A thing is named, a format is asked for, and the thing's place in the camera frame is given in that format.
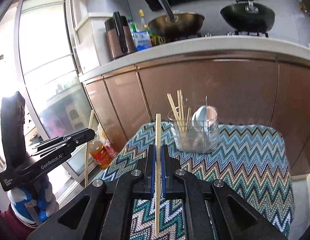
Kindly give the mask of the left hand white glove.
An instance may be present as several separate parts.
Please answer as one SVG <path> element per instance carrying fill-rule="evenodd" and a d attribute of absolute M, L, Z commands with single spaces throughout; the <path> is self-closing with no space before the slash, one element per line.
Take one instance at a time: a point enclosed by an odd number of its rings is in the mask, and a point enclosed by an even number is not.
<path fill-rule="evenodd" d="M 59 211 L 47 175 L 29 186 L 15 187 L 7 192 L 14 215 L 26 226 L 36 228 Z"/>

